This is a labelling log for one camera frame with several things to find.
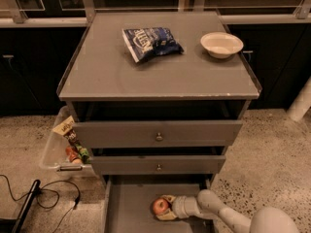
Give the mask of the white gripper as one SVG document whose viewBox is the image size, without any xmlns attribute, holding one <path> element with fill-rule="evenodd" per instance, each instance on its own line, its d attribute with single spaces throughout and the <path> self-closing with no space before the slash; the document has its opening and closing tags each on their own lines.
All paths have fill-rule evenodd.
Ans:
<svg viewBox="0 0 311 233">
<path fill-rule="evenodd" d="M 174 195 L 161 195 L 161 198 L 172 204 L 172 210 L 167 209 L 155 217 L 162 221 L 174 220 L 176 218 L 188 218 L 190 216 L 197 216 L 199 208 L 196 198 L 194 196 L 174 196 Z"/>
</svg>

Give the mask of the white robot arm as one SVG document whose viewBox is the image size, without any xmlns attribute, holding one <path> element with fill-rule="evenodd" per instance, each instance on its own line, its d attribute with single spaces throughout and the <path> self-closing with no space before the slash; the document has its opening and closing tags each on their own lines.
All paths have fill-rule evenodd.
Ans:
<svg viewBox="0 0 311 233">
<path fill-rule="evenodd" d="M 222 233 L 311 233 L 310 83 L 288 110 L 249 111 L 244 122 L 216 183 L 158 217 L 215 216 Z"/>
</svg>

